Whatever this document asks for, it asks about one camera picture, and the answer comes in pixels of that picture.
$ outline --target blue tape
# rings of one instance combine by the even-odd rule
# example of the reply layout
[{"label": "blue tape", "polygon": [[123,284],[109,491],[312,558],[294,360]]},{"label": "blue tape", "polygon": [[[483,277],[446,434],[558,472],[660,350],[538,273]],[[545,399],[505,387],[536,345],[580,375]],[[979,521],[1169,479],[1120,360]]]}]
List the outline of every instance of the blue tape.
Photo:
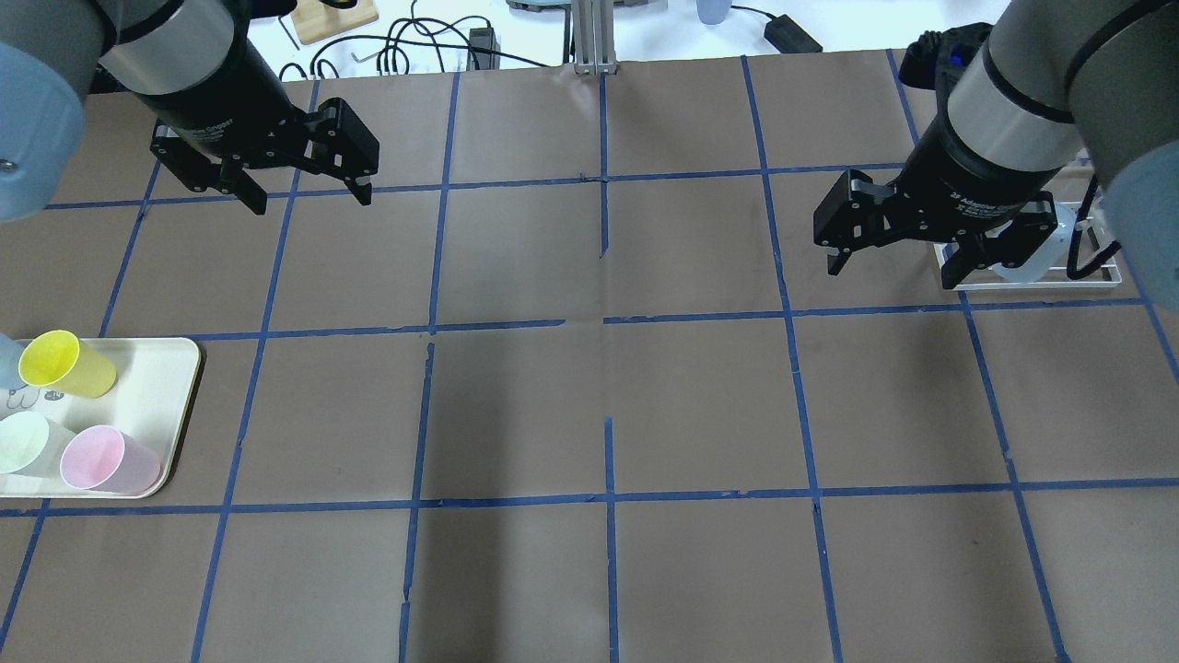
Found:
[{"label": "blue tape", "polygon": [[230,513],[320,513],[330,511],[400,511],[413,508],[411,499],[378,499],[371,501],[301,501],[276,504],[235,504]]},{"label": "blue tape", "polygon": [[422,334],[429,332],[424,324],[408,324],[406,327],[341,327],[337,329],[285,329],[270,332],[270,339],[310,339],[320,336],[377,336],[386,334]]},{"label": "blue tape", "polygon": [[[455,74],[455,93],[457,93],[459,74]],[[422,375],[422,402],[417,414],[417,451],[414,457],[414,507],[409,512],[409,531],[406,536],[406,575],[402,584],[401,632],[397,644],[397,661],[404,662],[409,642],[409,593],[414,586],[414,564],[417,558],[417,523],[421,518],[422,478],[426,470],[426,438],[430,421],[430,394],[434,385],[434,343],[426,346],[426,367]]]},{"label": "blue tape", "polygon": [[974,310],[1022,310],[1022,309],[1047,309],[1047,308],[1092,308],[1092,307],[1137,307],[1144,301],[1138,297],[1122,297],[1109,300],[1065,300],[1060,302],[996,302],[996,303],[970,303]]},{"label": "blue tape", "polygon": [[810,488],[773,488],[755,491],[665,491],[618,493],[614,501],[712,501],[730,499],[810,498]]},{"label": "blue tape", "polygon": [[50,203],[46,210],[93,210],[100,208],[138,208],[143,201],[95,201],[92,203]]},{"label": "blue tape", "polygon": [[119,263],[119,274],[114,277],[114,287],[111,289],[111,298],[106,302],[106,313],[103,315],[103,324],[98,336],[106,337],[106,329],[111,326],[111,317],[114,315],[114,303],[119,300],[119,290],[123,289],[123,280],[127,276],[127,267],[131,264],[131,254],[136,250],[136,239],[139,238],[139,229],[143,227],[144,216],[147,215],[147,201],[151,198],[152,189],[156,188],[156,178],[159,176],[159,162],[151,169],[147,178],[147,189],[139,202],[139,214],[136,215],[136,223],[131,227],[131,236],[127,238],[127,248],[123,251],[123,262]]},{"label": "blue tape", "polygon": [[1076,479],[1066,481],[1020,481],[1023,491],[1088,491],[1108,488],[1173,488],[1179,477],[1146,477],[1140,479]]},{"label": "blue tape", "polygon": [[790,308],[790,294],[782,270],[782,249],[778,242],[778,222],[773,209],[773,191],[770,188],[770,171],[765,156],[765,138],[762,134],[762,118],[757,110],[757,96],[753,92],[753,77],[749,71],[749,58],[740,57],[742,73],[745,77],[745,92],[749,94],[750,113],[753,118],[753,134],[757,138],[757,156],[762,166],[762,189],[765,193],[765,212],[770,225],[770,244],[773,249],[773,268],[778,278],[778,293],[782,296],[782,310],[785,311],[786,347],[790,354],[790,372],[795,386],[795,401],[798,407],[798,422],[803,438],[803,455],[806,459],[806,483],[812,501],[811,513],[815,521],[815,545],[818,553],[819,578],[823,584],[823,600],[826,606],[826,623],[831,638],[831,656],[835,663],[843,663],[843,645],[839,641],[839,622],[835,609],[835,589],[831,583],[831,565],[826,556],[826,529],[823,525],[822,499],[818,473],[815,470],[815,451],[811,445],[810,420],[806,415],[806,395],[803,389],[802,370],[798,366],[798,346],[795,336],[795,323]]},{"label": "blue tape", "polygon": [[601,163],[599,164],[598,173],[601,178],[601,188],[599,205],[601,206],[601,252],[599,257],[605,256],[606,251],[610,250],[610,192],[607,191],[607,184],[610,183],[610,160],[607,146],[610,144],[610,133],[606,123],[607,107],[606,107],[606,74],[598,74],[598,143],[601,156]]},{"label": "blue tape", "polygon": [[745,177],[752,175],[762,175],[762,171],[756,169],[742,169],[742,170],[706,170],[706,171],[691,171],[691,172],[653,172],[644,175],[614,175],[610,177],[610,180],[651,182],[653,179],[703,179],[711,177]]},{"label": "blue tape", "polygon": [[21,560],[20,571],[17,573],[17,582],[12,586],[12,596],[8,598],[8,609],[4,613],[4,623],[0,623],[0,654],[4,652],[5,642],[8,641],[8,629],[12,628],[13,617],[17,616],[17,603],[20,602],[20,592],[25,589],[28,569],[33,565],[33,553],[37,552],[37,543],[41,539],[41,527],[45,526],[45,511],[48,507],[50,500],[42,499],[37,520],[33,523],[33,532],[28,537],[28,545],[25,547],[25,558]]},{"label": "blue tape", "polygon": [[[1087,491],[1087,490],[1134,490],[1179,487],[1179,477],[1144,477],[1131,479],[1065,479],[1054,481],[1020,481],[1023,492]],[[894,497],[928,494],[969,494],[1010,491],[1005,484],[931,484],[903,486],[841,486],[823,487],[828,497]],[[549,506],[561,504],[598,504],[620,501],[714,501],[742,499],[804,499],[810,498],[810,488],[757,488],[727,491],[654,491],[626,493],[565,493],[551,495],[520,495],[503,498],[439,498],[439,499],[382,499],[354,501],[301,501],[274,504],[232,504],[230,513],[305,513],[330,511],[403,511],[411,508],[508,508],[515,506]],[[44,517],[126,517],[126,516],[185,516],[219,513],[218,505],[158,505],[158,506],[71,506],[48,507]],[[0,518],[37,518],[39,508],[9,508],[0,511]]]},{"label": "blue tape", "polygon": [[73,516],[192,516],[220,513],[220,505],[71,506],[50,507],[46,518]]},{"label": "blue tape", "polygon": [[896,85],[896,94],[901,98],[901,110],[904,111],[904,123],[909,127],[909,138],[911,138],[913,144],[916,145],[917,142],[921,140],[921,137],[917,134],[916,123],[913,122],[913,109],[909,107],[909,97],[904,93],[904,84],[901,83],[901,73],[896,68],[896,58],[893,57],[893,50],[885,48],[884,57],[888,58],[888,68],[893,72],[893,83]]},{"label": "blue tape", "polygon": [[896,170],[901,168],[904,168],[904,164],[883,163],[883,164],[834,164],[834,165],[821,165],[821,166],[789,166],[789,168],[771,168],[766,170],[770,175],[789,175],[798,172],[843,172],[845,170]]},{"label": "blue tape", "polygon": [[[315,81],[311,87],[310,109],[315,107],[320,98],[320,81]],[[229,478],[225,480],[225,493],[222,497],[220,513],[217,518],[217,533],[213,537],[213,549],[209,557],[209,572],[205,576],[205,589],[200,597],[200,611],[197,613],[197,629],[192,638],[192,655],[190,663],[200,661],[200,650],[205,641],[205,625],[209,623],[209,606],[212,603],[213,585],[217,580],[217,569],[220,564],[220,551],[225,544],[225,529],[229,525],[230,507],[233,504],[233,490],[237,486],[237,474],[242,465],[242,442],[250,422],[250,414],[253,411],[253,396],[258,386],[258,376],[262,373],[262,361],[266,352],[266,333],[270,329],[270,314],[275,307],[275,294],[278,290],[278,275],[282,271],[283,254],[286,245],[286,234],[290,229],[291,212],[295,208],[295,192],[298,191],[299,171],[295,171],[291,178],[291,188],[286,196],[286,209],[283,212],[283,225],[278,234],[278,243],[275,247],[275,262],[270,269],[270,287],[266,290],[266,304],[262,314],[261,335],[258,347],[253,356],[253,367],[250,369],[250,385],[245,393],[245,403],[242,407],[242,421],[237,431],[237,444],[233,445],[233,459],[229,466]]]},{"label": "blue tape", "polygon": [[174,334],[172,339],[189,339],[190,341],[257,341],[262,337],[261,332],[226,332],[224,334]]},{"label": "blue tape", "polygon": [[197,612],[197,630],[192,637],[190,663],[200,661],[200,649],[205,643],[205,625],[209,623],[209,606],[213,600],[213,585],[217,582],[217,569],[220,565],[220,551],[225,544],[225,527],[229,525],[229,506],[233,501],[233,486],[237,483],[237,470],[242,461],[241,442],[233,447],[233,460],[229,466],[229,479],[225,481],[225,497],[222,499],[220,517],[217,519],[217,533],[213,536],[213,550],[209,556],[209,571],[205,573],[205,586],[200,592],[200,611]]},{"label": "blue tape", "polygon": [[585,184],[593,182],[585,177],[558,177],[554,179],[506,179],[502,182],[456,182],[449,185],[450,190],[472,189],[513,189],[518,186],[565,186],[569,184]]},{"label": "blue tape", "polygon": [[747,310],[735,313],[687,313],[670,315],[625,315],[604,317],[604,324],[644,324],[648,322],[706,322],[714,320],[765,320],[785,317],[780,310]]},{"label": "blue tape", "polygon": [[957,493],[1001,493],[1010,484],[941,484],[931,486],[849,486],[823,488],[823,497],[941,495]]},{"label": "blue tape", "polygon": [[448,324],[436,324],[437,332],[486,332],[489,329],[534,329],[538,327],[560,327],[565,324],[564,319],[554,320],[515,320],[506,322],[454,322]]},{"label": "blue tape", "polygon": [[982,341],[979,339],[979,329],[974,322],[974,313],[970,310],[970,301],[966,293],[959,293],[962,302],[962,314],[966,316],[967,332],[970,334],[970,344],[974,347],[975,361],[979,365],[979,373],[982,376],[983,390],[987,394],[987,403],[990,407],[990,416],[995,425],[995,434],[999,438],[999,448],[1003,454],[1003,464],[1007,466],[1007,477],[1010,480],[1012,495],[1015,498],[1015,511],[1019,513],[1020,527],[1023,531],[1023,540],[1027,544],[1028,557],[1032,560],[1032,573],[1035,577],[1036,590],[1040,592],[1040,603],[1043,606],[1045,617],[1048,622],[1048,634],[1052,637],[1056,657],[1062,662],[1068,662],[1068,654],[1065,651],[1065,641],[1060,635],[1060,625],[1056,622],[1056,610],[1052,604],[1052,596],[1048,593],[1048,583],[1045,579],[1043,566],[1040,563],[1040,551],[1035,543],[1035,533],[1032,531],[1032,520],[1028,518],[1027,505],[1023,501],[1023,491],[1020,486],[1019,473],[1015,470],[1015,461],[1010,457],[1010,446],[1007,440],[1007,429],[1003,426],[1003,418],[999,411],[999,399],[995,396],[995,387],[990,380],[990,370],[987,367],[987,357],[982,352]]},{"label": "blue tape", "polygon": [[430,277],[430,322],[433,335],[439,323],[439,283],[442,280],[442,243],[446,239],[446,206],[450,196],[450,157],[454,152],[454,123],[459,110],[459,74],[450,85],[450,114],[446,125],[446,152],[442,156],[442,188],[439,195],[439,225],[434,236],[434,275]]},{"label": "blue tape", "polygon": [[610,606],[610,662],[618,663],[618,519],[614,504],[614,419],[606,418],[606,587]]},{"label": "blue tape", "polygon": [[1138,280],[1138,273],[1134,271],[1134,264],[1129,261],[1129,256],[1124,252],[1121,258],[1126,263],[1126,269],[1129,270],[1129,277],[1134,280],[1134,287],[1138,288],[1139,293],[1144,293],[1142,304],[1146,307],[1146,315],[1151,319],[1151,326],[1154,327],[1154,335],[1159,337],[1159,344],[1162,346],[1162,356],[1166,357],[1167,366],[1171,367],[1171,375],[1174,376],[1175,383],[1179,383],[1179,363],[1175,362],[1175,353],[1171,348],[1167,333],[1162,329],[1162,322],[1159,321],[1159,314],[1154,310],[1151,300],[1145,296],[1146,290],[1142,289],[1142,282]]},{"label": "blue tape", "polygon": [[791,310],[792,317],[815,317],[825,315],[894,315],[904,313],[943,313],[962,310],[961,304],[917,304],[905,307],[858,307],[858,308],[816,308]]}]

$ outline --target light blue cup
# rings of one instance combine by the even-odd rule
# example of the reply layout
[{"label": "light blue cup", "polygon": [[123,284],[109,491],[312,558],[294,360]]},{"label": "light blue cup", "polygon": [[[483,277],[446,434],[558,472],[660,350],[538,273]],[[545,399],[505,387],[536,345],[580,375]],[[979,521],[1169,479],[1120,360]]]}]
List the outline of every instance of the light blue cup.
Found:
[{"label": "light blue cup", "polygon": [[704,25],[717,25],[725,20],[733,0],[696,0],[696,15]]},{"label": "light blue cup", "polygon": [[0,334],[0,389],[19,389],[25,386],[19,369],[22,352],[22,343]]}]

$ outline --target wooden board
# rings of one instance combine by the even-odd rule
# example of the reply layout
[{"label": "wooden board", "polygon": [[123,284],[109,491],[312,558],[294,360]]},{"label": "wooden board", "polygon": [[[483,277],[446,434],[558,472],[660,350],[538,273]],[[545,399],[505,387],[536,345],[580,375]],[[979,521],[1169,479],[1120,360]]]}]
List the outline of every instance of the wooden board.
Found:
[{"label": "wooden board", "polygon": [[335,37],[377,19],[373,0],[360,0],[351,9],[332,9],[320,0],[298,0],[291,12],[295,34],[304,45]]}]

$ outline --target black cable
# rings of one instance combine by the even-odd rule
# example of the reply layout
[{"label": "black cable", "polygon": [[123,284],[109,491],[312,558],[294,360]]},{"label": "black cable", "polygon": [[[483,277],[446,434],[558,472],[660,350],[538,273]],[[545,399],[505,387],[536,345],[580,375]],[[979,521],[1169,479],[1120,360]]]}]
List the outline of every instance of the black cable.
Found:
[{"label": "black cable", "polygon": [[[397,70],[397,54],[399,53],[406,60],[406,72],[404,73],[409,73],[409,54],[406,53],[406,50],[402,48],[402,47],[400,47],[400,46],[396,47],[396,48],[391,48],[391,50],[390,48],[382,48],[380,52],[377,52],[377,54],[376,54],[376,73],[382,74],[382,76],[391,76],[391,74],[395,74],[395,73],[401,73]],[[391,61],[393,61],[393,68],[389,67],[390,58],[391,58]]]},{"label": "black cable", "polygon": [[561,40],[561,64],[573,61],[573,9],[569,6],[565,9],[565,38]]},{"label": "black cable", "polygon": [[303,77],[303,80],[307,80],[307,72],[303,71],[303,67],[301,67],[297,63],[286,63],[285,65],[283,65],[283,68],[278,70],[278,80],[283,79],[283,76],[290,67],[295,67],[295,71],[297,71],[298,74]]},{"label": "black cable", "polygon": [[1089,188],[1085,190],[1085,198],[1081,201],[1080,209],[1076,210],[1076,225],[1073,227],[1073,237],[1068,241],[1068,262],[1065,263],[1065,274],[1068,275],[1073,281],[1080,281],[1091,276],[1094,271],[1101,269],[1101,265],[1106,263],[1107,260],[1112,258],[1114,254],[1121,249],[1121,243],[1117,239],[1109,242],[1109,244],[1096,252],[1085,267],[1078,268],[1076,260],[1078,255],[1081,252],[1081,236],[1085,235],[1085,229],[1082,228],[1082,222],[1089,216],[1089,208],[1093,206],[1093,198],[1098,193],[1098,176],[1093,176],[1089,179]]},{"label": "black cable", "polygon": [[316,76],[318,76],[321,79],[327,78],[323,76],[323,65],[328,65],[329,67],[331,67],[331,73],[334,73],[336,78],[340,78],[340,70],[337,70],[336,65],[331,64],[331,61],[328,60],[327,58],[320,60],[320,64],[315,70]]},{"label": "black cable", "polygon": [[[396,27],[397,27],[397,25],[399,25],[399,24],[401,24],[401,22],[404,22],[406,25],[403,25],[403,26],[401,27],[401,29],[400,29],[400,31],[397,32],[397,37],[396,37],[396,38],[394,38],[394,37],[393,37],[393,31],[394,31],[394,28],[396,28]],[[419,26],[420,24],[424,24],[424,22],[430,22],[430,24],[439,24],[439,25],[441,25],[441,26],[442,26],[442,28],[441,28],[441,29],[439,29],[439,31],[436,31],[436,32],[430,32],[430,31],[427,31],[427,34],[428,34],[428,35],[429,35],[429,38],[430,38],[430,42],[432,42],[430,45],[432,45],[432,46],[434,46],[434,53],[435,53],[435,54],[437,55],[437,59],[439,59],[439,68],[440,68],[440,70],[442,70],[443,72],[446,71],[446,65],[444,65],[444,64],[442,63],[442,48],[441,48],[441,45],[439,44],[439,40],[437,40],[437,39],[436,39],[435,37],[434,37],[435,34],[442,34],[442,33],[443,33],[443,32],[446,32],[446,31],[452,31],[452,32],[454,32],[455,34],[457,34],[457,35],[459,35],[459,39],[462,39],[463,44],[466,44],[466,45],[467,45],[467,48],[468,48],[468,52],[469,52],[469,50],[470,50],[470,47],[472,47],[472,45],[470,45],[470,39],[468,39],[468,38],[467,38],[467,35],[462,33],[462,31],[460,31],[460,29],[459,29],[457,27],[455,27],[455,26],[454,26],[454,24],[448,24],[448,22],[446,22],[446,21],[441,21],[441,20],[439,20],[439,19],[426,19],[426,18],[422,18],[422,19],[416,19],[416,18],[415,18],[415,19],[397,19],[397,20],[393,21],[393,22],[391,22],[391,24],[389,25],[389,31],[388,31],[388,32],[386,33],[386,38],[387,38],[388,40],[391,40],[391,46],[393,46],[393,47],[395,48],[395,47],[397,47],[397,46],[399,46],[399,45],[400,45],[400,44],[402,42],[402,38],[401,38],[401,35],[406,33],[406,29],[407,29],[407,28],[408,28],[409,26],[411,26],[411,25],[413,25],[413,26],[417,27],[417,26]],[[475,63],[475,68],[476,68],[476,70],[479,68],[479,63],[477,63],[477,61]]]},{"label": "black cable", "polygon": [[[329,41],[329,42],[324,44],[323,46],[321,46],[320,50],[316,51],[315,55],[311,57],[311,63],[312,64],[316,63],[320,59],[320,57],[323,55],[323,52],[327,51],[328,48],[335,46],[336,44],[341,44],[343,41],[351,41],[353,39],[378,39],[381,41],[386,41],[387,40],[386,37],[381,35],[381,34],[349,34],[349,35],[345,35],[345,37],[340,37],[340,38],[332,39],[331,41]],[[433,44],[426,44],[424,41],[402,41],[402,44],[404,44],[407,46],[433,46]],[[495,50],[492,50],[492,48],[483,48],[481,46],[466,46],[466,45],[462,45],[462,44],[439,44],[439,46],[441,48],[462,48],[462,50],[466,50],[466,51],[470,51],[472,53],[485,53],[485,54],[488,54],[488,55],[499,55],[501,58],[507,58],[509,60],[516,60],[516,61],[520,61],[520,63],[525,63],[526,65],[533,65],[535,67],[549,67],[549,66],[552,66],[552,65],[546,65],[545,63],[538,63],[536,60],[529,60],[528,58],[521,58],[520,55],[513,55],[512,53],[505,53],[502,51],[495,51]]]},{"label": "black cable", "polygon": [[303,48],[298,45],[298,40],[295,39],[295,35],[291,34],[291,31],[286,29],[286,24],[283,22],[283,18],[282,17],[278,17],[278,25],[282,26],[283,32],[286,33],[286,39],[290,39],[291,44],[295,45],[295,50],[296,51],[302,51]]},{"label": "black cable", "polygon": [[742,5],[733,5],[732,8],[733,9],[745,9],[746,12],[757,12],[758,14],[762,14],[764,17],[770,17],[771,21],[773,19],[778,18],[778,17],[775,17],[773,14],[771,14],[770,12],[766,12],[765,9],[756,9],[753,7],[743,7]]}]

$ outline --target cord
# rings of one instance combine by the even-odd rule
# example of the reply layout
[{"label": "cord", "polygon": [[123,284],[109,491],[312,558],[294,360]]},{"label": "cord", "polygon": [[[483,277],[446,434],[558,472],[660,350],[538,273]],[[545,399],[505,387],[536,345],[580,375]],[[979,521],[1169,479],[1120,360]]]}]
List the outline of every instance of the cord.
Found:
[{"label": "cord", "polygon": [[[404,22],[404,25],[401,26],[401,29],[397,32],[397,37],[393,38],[393,31],[394,31],[394,28],[397,27],[397,24],[400,24],[400,22]],[[441,45],[439,44],[439,40],[435,38],[435,35],[442,34],[443,32],[447,32],[447,31],[450,31],[450,32],[454,32],[455,34],[459,35],[459,39],[461,39],[463,41],[463,44],[467,45],[468,50],[472,47],[470,39],[468,39],[467,35],[463,34],[461,29],[459,29],[457,27],[455,27],[454,24],[448,24],[448,22],[441,21],[439,19],[424,19],[424,18],[422,18],[422,19],[416,19],[416,18],[415,19],[397,19],[397,20],[393,21],[393,24],[389,25],[389,32],[386,33],[386,38],[387,39],[391,39],[393,47],[397,47],[402,42],[402,37],[401,35],[406,33],[406,29],[409,28],[410,26],[414,26],[415,28],[421,27],[421,24],[437,24],[437,25],[442,26],[441,29],[437,29],[437,31],[434,31],[434,32],[430,32],[429,29],[427,29],[426,31],[426,35],[430,38],[430,45],[434,46],[434,53],[435,53],[435,55],[437,55],[437,59],[439,59],[439,68],[442,70],[443,72],[446,72],[446,64],[443,64],[443,61],[442,61],[442,48],[441,48]],[[475,63],[475,68],[479,68],[479,63],[477,61]]]},{"label": "cord", "polygon": [[331,64],[331,61],[328,60],[327,58],[320,60],[320,64],[315,70],[316,76],[318,76],[321,79],[327,78],[325,76],[323,76],[323,65],[328,65],[329,67],[331,67],[331,73],[335,74],[335,78],[340,78],[340,70],[337,70],[336,65]]},{"label": "cord", "polygon": [[573,9],[569,6],[565,9],[565,38],[561,40],[561,64],[573,61]]},{"label": "cord", "polygon": [[775,17],[773,14],[771,14],[770,12],[766,12],[765,9],[756,9],[753,7],[744,7],[742,5],[733,5],[732,8],[733,9],[745,9],[746,12],[757,12],[758,14],[762,14],[764,17],[769,17],[771,21],[773,19],[778,18],[778,17]]},{"label": "cord", "polygon": [[1093,206],[1093,198],[1098,193],[1098,176],[1094,175],[1089,179],[1089,188],[1085,190],[1085,198],[1081,201],[1080,209],[1076,210],[1076,225],[1073,227],[1073,236],[1068,241],[1068,262],[1065,263],[1065,274],[1068,275],[1073,281],[1080,281],[1094,271],[1101,269],[1101,265],[1106,263],[1107,260],[1112,258],[1114,254],[1121,249],[1121,243],[1117,239],[1109,242],[1109,244],[1096,252],[1085,267],[1076,267],[1076,258],[1081,251],[1081,236],[1085,235],[1085,228],[1081,223],[1088,218],[1089,208]]},{"label": "cord", "polygon": [[283,68],[278,70],[278,80],[282,80],[283,76],[286,73],[286,70],[291,67],[294,67],[295,71],[297,71],[298,74],[303,77],[303,80],[307,80],[307,72],[303,71],[303,67],[301,67],[298,63],[286,63],[285,65],[283,65]]},{"label": "cord", "polygon": [[[321,46],[320,50],[316,51],[315,55],[311,57],[311,64],[314,65],[316,61],[318,61],[320,58],[321,58],[321,55],[323,55],[324,51],[327,51],[328,48],[335,46],[336,44],[341,44],[343,41],[351,41],[353,39],[378,39],[381,41],[388,42],[388,38],[386,38],[384,35],[381,35],[381,34],[348,34],[348,35],[344,35],[344,37],[340,37],[340,38],[332,39],[331,41],[329,41],[329,42],[324,44],[323,46]],[[424,41],[404,41],[403,40],[403,41],[401,41],[401,44],[404,44],[407,46],[434,46],[433,44],[427,44]],[[505,53],[502,51],[494,51],[492,48],[483,48],[483,47],[480,47],[480,46],[466,46],[466,45],[462,45],[462,44],[439,44],[437,46],[440,48],[462,48],[462,50],[469,51],[472,53],[486,53],[488,55],[499,55],[501,58],[507,58],[509,60],[516,60],[516,61],[520,61],[520,63],[525,63],[527,65],[533,65],[535,67],[548,67],[549,66],[549,65],[546,65],[544,63],[538,63],[536,60],[529,60],[528,58],[521,58],[520,55],[513,55],[512,53]]]}]

